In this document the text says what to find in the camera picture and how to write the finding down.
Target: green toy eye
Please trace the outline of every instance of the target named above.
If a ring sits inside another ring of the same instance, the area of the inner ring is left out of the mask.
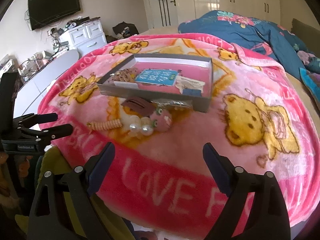
[[[163,109],[162,108],[158,108],[156,111],[157,111],[157,115],[161,115],[162,112],[163,112]]]
[[[158,126],[158,120],[154,120],[153,123],[152,123],[152,126],[153,127],[157,127]]]

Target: beige wall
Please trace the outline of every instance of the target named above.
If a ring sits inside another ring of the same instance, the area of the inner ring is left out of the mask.
[[[30,31],[24,20],[27,3],[28,0],[14,0],[0,22],[0,59],[10,54],[22,63],[38,51],[52,52],[51,37],[46,33],[52,27]],[[135,24],[140,33],[148,30],[143,0],[80,0],[80,3],[82,11],[64,18],[58,28],[78,16],[100,16],[104,32],[112,36],[115,36],[112,27],[123,21]]]
[[[318,30],[320,25],[305,0],[280,0],[281,25],[286,29],[292,28],[292,19],[295,18]]]

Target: yellow teddy bear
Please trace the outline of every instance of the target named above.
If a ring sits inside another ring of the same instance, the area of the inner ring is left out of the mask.
[[[225,133],[230,143],[240,147],[263,140],[270,160],[276,157],[277,152],[299,153],[299,144],[286,110],[282,106],[267,106],[262,98],[254,97],[254,103],[235,94],[223,98],[226,104]]]
[[[90,74],[90,78],[86,79],[83,76],[77,77],[73,83],[67,87],[64,91],[59,93],[61,97],[68,97],[68,101],[61,102],[60,105],[65,104],[70,105],[71,102],[75,99],[79,104],[87,101],[92,93],[98,88],[96,82],[100,80],[100,77]]]
[[[145,48],[149,45],[148,41],[137,41],[137,42],[130,42],[130,43],[120,43],[115,45],[113,49],[109,52],[113,56],[117,53],[124,54],[125,52],[129,52],[132,54],[136,54],[140,52],[142,48]]]
[[[236,53],[227,51],[223,48],[218,48],[218,51],[219,51],[219,59],[221,59],[221,60],[224,60],[224,61],[226,61],[226,60],[238,61],[239,60],[239,57]]]

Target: television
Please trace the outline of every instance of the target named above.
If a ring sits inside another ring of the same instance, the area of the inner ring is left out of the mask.
[[[80,11],[79,0],[28,0],[31,29],[40,29],[50,23]]]

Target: pink plush toy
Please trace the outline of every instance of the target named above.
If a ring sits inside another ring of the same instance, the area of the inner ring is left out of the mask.
[[[167,109],[157,107],[150,116],[154,130],[158,132],[166,132],[172,124],[172,116]]]

